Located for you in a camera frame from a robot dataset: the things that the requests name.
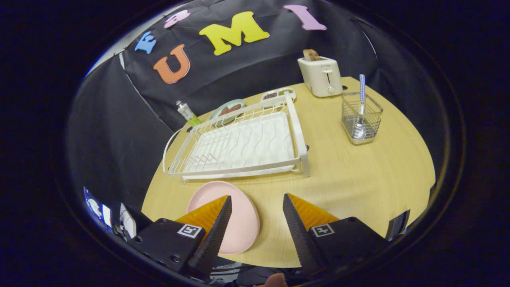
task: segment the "utensil holder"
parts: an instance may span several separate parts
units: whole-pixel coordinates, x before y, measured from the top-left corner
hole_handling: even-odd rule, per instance
[[[375,139],[383,108],[365,94],[365,110],[360,114],[360,93],[342,95],[342,127],[354,145],[366,144]]]

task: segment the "wooden table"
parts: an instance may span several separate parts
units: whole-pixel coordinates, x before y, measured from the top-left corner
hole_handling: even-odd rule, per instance
[[[344,92],[359,92],[360,83],[343,77]],[[292,86],[294,101],[308,151],[311,176],[286,172],[258,177],[224,179],[244,191],[257,208],[260,233],[247,251],[224,258],[246,264],[292,268],[299,259],[282,210],[285,193],[292,193],[338,218],[355,216],[381,236],[389,220],[410,209],[409,223],[426,208],[436,178],[432,157],[411,122],[388,100],[367,88],[384,109],[375,140],[354,146],[341,126],[341,96],[317,98],[304,84]],[[245,98],[246,105],[260,101],[261,94]],[[202,121],[210,114],[199,116]],[[166,154],[170,166],[187,137],[186,124]],[[209,180],[186,184],[162,171],[154,173],[142,212],[152,220],[175,220],[186,213],[193,193]]]

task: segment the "white toaster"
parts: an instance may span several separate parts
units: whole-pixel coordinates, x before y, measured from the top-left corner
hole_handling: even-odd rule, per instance
[[[316,97],[341,94],[342,82],[338,63],[330,58],[322,56],[320,58],[321,60],[316,61],[297,59],[305,85]]]

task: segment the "small plate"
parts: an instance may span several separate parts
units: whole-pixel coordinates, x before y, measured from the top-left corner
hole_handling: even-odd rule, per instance
[[[262,97],[260,98],[260,101],[263,102],[264,100],[267,100],[267,99],[273,99],[275,97],[283,97],[286,94],[290,94],[290,97],[292,98],[292,100],[296,99],[296,91],[294,91],[294,89],[291,88],[291,87],[285,87],[285,88],[276,89],[276,90],[272,90],[272,91],[264,93],[262,95]]]
[[[221,180],[202,185],[190,199],[188,213],[224,195],[232,197],[232,214],[223,236],[220,254],[233,255],[250,248],[259,235],[259,214],[250,198],[236,186]]]
[[[217,108],[213,114],[209,117],[209,120],[211,119],[214,119],[214,118],[217,118],[219,116],[219,114],[221,113],[221,110],[223,110],[225,107],[229,108],[229,109],[232,109],[235,105],[241,105],[241,109],[244,108],[244,101],[241,100],[241,99],[237,99],[237,100],[232,100],[228,103],[225,103],[223,104],[221,107]],[[232,116],[232,117],[229,117],[229,118],[226,118],[224,121],[223,121],[223,124],[228,124],[230,123],[231,121],[233,121],[236,117],[235,116]]]

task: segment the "letter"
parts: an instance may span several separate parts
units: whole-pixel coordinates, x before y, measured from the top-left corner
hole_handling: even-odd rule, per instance
[[[143,34],[140,41],[138,41],[138,44],[136,44],[135,51],[136,50],[144,50],[147,54],[150,54],[150,52],[152,51],[152,48],[154,47],[154,45],[156,45],[156,40],[153,40],[154,36],[149,35],[149,34],[150,34],[150,31],[145,32],[145,34]]]
[[[154,70],[158,71],[163,82],[167,84],[176,83],[178,80],[184,78],[184,76],[189,72],[190,61],[184,53],[183,48],[184,44],[180,44],[170,52],[170,55],[174,55],[181,64],[181,67],[177,72],[174,73],[170,70],[170,67],[166,63],[168,57],[163,57],[154,64]]]
[[[181,12],[178,12],[178,13],[172,15],[170,18],[166,19],[165,25],[163,27],[164,28],[170,28],[175,23],[188,18],[189,15],[191,15],[191,13],[188,13],[188,10],[183,10]]]
[[[311,14],[308,12],[308,7],[303,5],[285,5],[284,8],[294,12],[296,16],[301,20],[305,30],[326,30],[326,26],[319,23]]]
[[[215,50],[214,55],[219,56],[232,49],[231,45],[225,44],[222,40],[228,41],[236,46],[241,45],[241,32],[244,33],[244,41],[252,43],[269,37],[269,33],[262,31],[253,19],[253,12],[246,11],[232,17],[231,28],[212,24],[203,28],[199,34],[206,35]]]

